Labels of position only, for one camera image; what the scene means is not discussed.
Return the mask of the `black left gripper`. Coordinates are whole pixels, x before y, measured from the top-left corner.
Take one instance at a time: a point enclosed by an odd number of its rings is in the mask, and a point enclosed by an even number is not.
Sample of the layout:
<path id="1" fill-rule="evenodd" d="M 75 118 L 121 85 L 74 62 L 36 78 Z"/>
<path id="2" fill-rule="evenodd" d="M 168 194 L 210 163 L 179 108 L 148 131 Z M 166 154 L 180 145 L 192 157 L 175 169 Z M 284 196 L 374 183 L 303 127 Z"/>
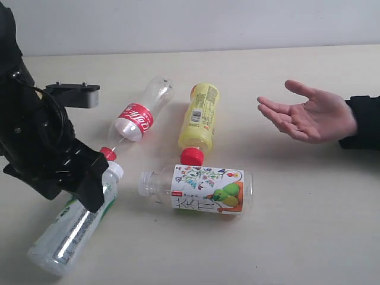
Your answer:
<path id="1" fill-rule="evenodd" d="M 65 108 L 35 88 L 24 66 L 1 77 L 3 172 L 52 200 L 67 191 L 91 213 L 104 204 L 104 155 L 75 136 Z"/>

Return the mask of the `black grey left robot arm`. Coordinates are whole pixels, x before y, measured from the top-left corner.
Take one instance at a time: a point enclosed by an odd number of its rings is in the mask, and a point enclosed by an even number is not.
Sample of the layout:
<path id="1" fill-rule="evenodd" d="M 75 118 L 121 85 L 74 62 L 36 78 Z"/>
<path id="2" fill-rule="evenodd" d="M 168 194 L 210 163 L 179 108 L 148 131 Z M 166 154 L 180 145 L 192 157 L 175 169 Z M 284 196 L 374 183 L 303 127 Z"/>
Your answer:
<path id="1" fill-rule="evenodd" d="M 76 136 L 67 108 L 96 107 L 98 85 L 36 87 L 16 41 L 10 8 L 1 7 L 1 156 L 4 172 L 48 200 L 66 191 L 92 213 L 104 203 L 105 156 Z"/>

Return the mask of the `black-sleeved forearm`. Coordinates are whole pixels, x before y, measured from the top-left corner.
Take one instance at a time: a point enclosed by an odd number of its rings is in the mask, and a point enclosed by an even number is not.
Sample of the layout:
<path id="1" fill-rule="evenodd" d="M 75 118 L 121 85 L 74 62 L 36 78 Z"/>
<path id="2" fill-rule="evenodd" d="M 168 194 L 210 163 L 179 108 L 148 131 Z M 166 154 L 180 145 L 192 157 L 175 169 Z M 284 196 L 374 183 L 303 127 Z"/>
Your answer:
<path id="1" fill-rule="evenodd" d="M 357 123 L 354 135 L 339 140 L 346 150 L 379 151 L 379 96 L 351 96 L 346 100 Z"/>

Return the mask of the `open bare hand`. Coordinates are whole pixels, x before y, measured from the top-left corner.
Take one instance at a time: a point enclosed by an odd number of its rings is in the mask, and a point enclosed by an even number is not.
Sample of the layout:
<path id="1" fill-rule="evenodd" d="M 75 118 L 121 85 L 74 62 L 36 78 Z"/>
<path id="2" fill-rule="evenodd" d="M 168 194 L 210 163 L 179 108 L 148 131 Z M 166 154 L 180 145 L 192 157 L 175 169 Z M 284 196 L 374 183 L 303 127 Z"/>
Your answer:
<path id="1" fill-rule="evenodd" d="M 356 119 L 342 97 L 295 80 L 287 80 L 284 86 L 308 100 L 289 105 L 265 97 L 257 98 L 258 110 L 280 132 L 309 144 L 330 143 L 356 135 Z"/>

